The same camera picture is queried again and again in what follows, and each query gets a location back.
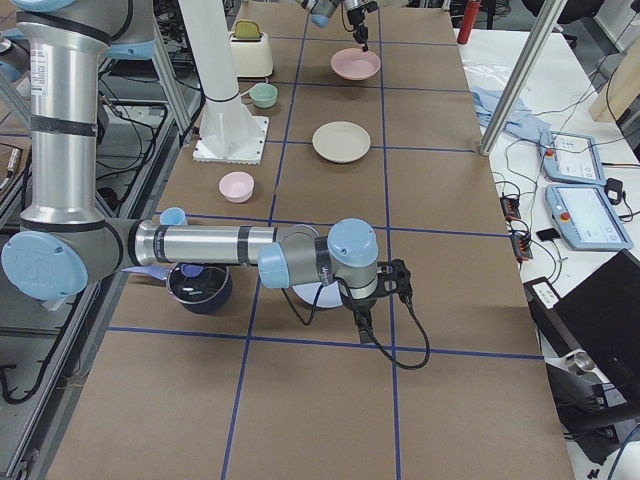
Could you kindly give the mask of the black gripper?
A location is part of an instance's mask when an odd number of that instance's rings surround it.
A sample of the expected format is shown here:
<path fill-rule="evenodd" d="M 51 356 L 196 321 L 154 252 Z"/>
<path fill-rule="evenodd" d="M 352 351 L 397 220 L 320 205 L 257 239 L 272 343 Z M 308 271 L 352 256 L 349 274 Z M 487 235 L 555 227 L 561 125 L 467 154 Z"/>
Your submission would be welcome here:
<path fill-rule="evenodd" d="M 372 330 L 371 310 L 377 303 L 375 298 L 350 299 L 341 295 L 343 305 L 351 311 L 354 322 L 359 330 Z"/>
<path fill-rule="evenodd" d="M 369 50 L 368 47 L 368 27 L 365 25 L 365 8 L 358 7 L 355 9 L 348 10 L 347 20 L 351 26 L 351 33 L 354 40 L 358 44 L 362 44 L 362 51 L 367 52 Z"/>

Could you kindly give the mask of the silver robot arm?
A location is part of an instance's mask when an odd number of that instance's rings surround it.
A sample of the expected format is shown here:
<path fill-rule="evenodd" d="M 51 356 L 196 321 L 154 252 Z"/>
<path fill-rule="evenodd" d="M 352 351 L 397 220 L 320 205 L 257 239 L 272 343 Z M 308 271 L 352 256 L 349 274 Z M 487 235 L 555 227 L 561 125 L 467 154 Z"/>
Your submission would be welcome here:
<path fill-rule="evenodd" d="M 2 249 L 7 279 L 37 300 L 58 300 L 133 266 L 254 266 L 268 288 L 337 283 L 358 327 L 369 330 L 383 293 L 371 226 L 349 218 L 326 236 L 300 226 L 164 226 L 108 218 L 95 205 L 98 80 L 111 50 L 152 54 L 149 1 L 20 1 L 30 47 L 32 200 Z"/>
<path fill-rule="evenodd" d="M 333 15 L 339 12 L 341 23 L 350 33 L 363 52 L 369 50 L 369 29 L 365 24 L 366 15 L 378 9 L 376 1 L 365 0 L 296 0 L 308 12 L 311 22 L 324 28 Z"/>

